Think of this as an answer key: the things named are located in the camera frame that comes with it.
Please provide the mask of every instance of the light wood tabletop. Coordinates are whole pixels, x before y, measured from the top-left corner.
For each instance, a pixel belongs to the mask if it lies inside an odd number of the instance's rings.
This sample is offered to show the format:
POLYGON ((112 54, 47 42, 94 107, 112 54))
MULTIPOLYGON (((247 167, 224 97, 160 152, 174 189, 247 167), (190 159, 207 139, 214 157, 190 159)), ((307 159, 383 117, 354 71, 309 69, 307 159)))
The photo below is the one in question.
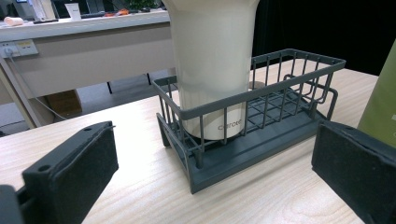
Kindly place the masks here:
MULTIPOLYGON (((343 69, 332 87, 333 121, 353 127, 377 77, 343 69)), ((84 223, 362 223, 315 172, 315 137, 195 194, 176 152, 163 146, 159 97, 0 138, 0 184, 23 186, 21 172, 77 131, 112 120, 120 169, 84 223)))

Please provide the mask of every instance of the white counter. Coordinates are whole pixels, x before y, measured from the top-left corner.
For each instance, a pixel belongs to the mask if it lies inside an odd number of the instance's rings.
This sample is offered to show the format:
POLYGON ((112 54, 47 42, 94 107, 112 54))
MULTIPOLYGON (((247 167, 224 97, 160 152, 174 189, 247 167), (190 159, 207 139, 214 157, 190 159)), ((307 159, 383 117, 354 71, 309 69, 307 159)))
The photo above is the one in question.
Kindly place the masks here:
POLYGON ((91 18, 84 19, 82 21, 60 19, 58 22, 42 24, 33 24, 32 21, 29 21, 21 26, 0 26, 0 42, 56 35, 72 35, 169 21, 168 12, 162 9, 151 10, 150 13, 136 13, 118 17, 91 18))
POLYGON ((175 67, 169 21, 168 12, 158 9, 112 18, 3 25, 0 42, 33 39, 38 54, 15 58, 18 69, 10 59, 0 58, 5 71, 1 81, 10 87, 7 92, 19 103, 29 127, 52 123, 53 116, 35 97, 175 67))

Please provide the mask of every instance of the electrical socket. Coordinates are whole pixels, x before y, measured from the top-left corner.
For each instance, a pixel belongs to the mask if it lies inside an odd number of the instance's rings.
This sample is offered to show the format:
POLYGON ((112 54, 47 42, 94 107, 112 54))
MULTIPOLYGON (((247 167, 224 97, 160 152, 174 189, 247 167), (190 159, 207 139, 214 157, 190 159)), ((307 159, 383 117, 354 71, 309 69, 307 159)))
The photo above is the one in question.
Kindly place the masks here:
POLYGON ((12 50, 12 57, 21 56, 20 51, 13 41, 2 42, 0 43, 0 54, 2 58, 8 58, 6 55, 6 49, 12 50))
POLYGON ((19 57, 24 55, 38 54, 35 43, 32 39, 8 41, 0 43, 0 54, 2 58, 8 58, 6 50, 12 50, 12 57, 19 57))
POLYGON ((38 54, 37 48, 35 47, 35 43, 33 43, 32 39, 18 40, 14 41, 14 43, 17 46, 21 56, 38 54))

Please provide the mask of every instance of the white bottle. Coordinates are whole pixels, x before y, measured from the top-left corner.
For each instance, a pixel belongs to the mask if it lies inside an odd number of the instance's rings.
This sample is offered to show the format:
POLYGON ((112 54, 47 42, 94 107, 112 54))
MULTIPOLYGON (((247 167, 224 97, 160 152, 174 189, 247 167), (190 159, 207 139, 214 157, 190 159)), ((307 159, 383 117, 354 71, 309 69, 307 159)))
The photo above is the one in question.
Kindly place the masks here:
MULTIPOLYGON (((191 109, 248 90, 260 0, 163 0, 171 18, 180 106, 191 109)), ((244 127, 245 104, 228 108, 227 136, 244 127)), ((204 115, 204 138, 224 137, 223 111, 204 115)), ((201 137, 199 119, 184 128, 201 137)))

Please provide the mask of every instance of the gray wire basket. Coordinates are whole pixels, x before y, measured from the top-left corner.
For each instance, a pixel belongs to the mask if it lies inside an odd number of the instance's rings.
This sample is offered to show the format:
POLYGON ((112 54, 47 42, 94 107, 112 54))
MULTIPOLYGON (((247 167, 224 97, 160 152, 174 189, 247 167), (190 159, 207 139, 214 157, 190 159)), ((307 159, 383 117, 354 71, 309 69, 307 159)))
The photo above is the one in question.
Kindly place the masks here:
MULTIPOLYGON (((191 193, 315 135, 318 123, 332 117, 337 99, 337 91, 330 87, 332 75, 345 64, 344 60, 296 49, 254 57, 250 91, 188 110, 181 109, 173 97, 177 77, 154 80, 162 109, 157 119, 163 145, 179 156, 191 193), (223 139, 205 140, 204 115, 218 110, 227 114, 228 107, 241 103, 247 112, 243 131, 228 138, 224 129, 223 139), (327 114, 320 113, 319 107, 327 114), (183 120, 194 118, 200 120, 200 138, 183 128, 183 120)), ((224 116, 224 127, 227 123, 224 116)))

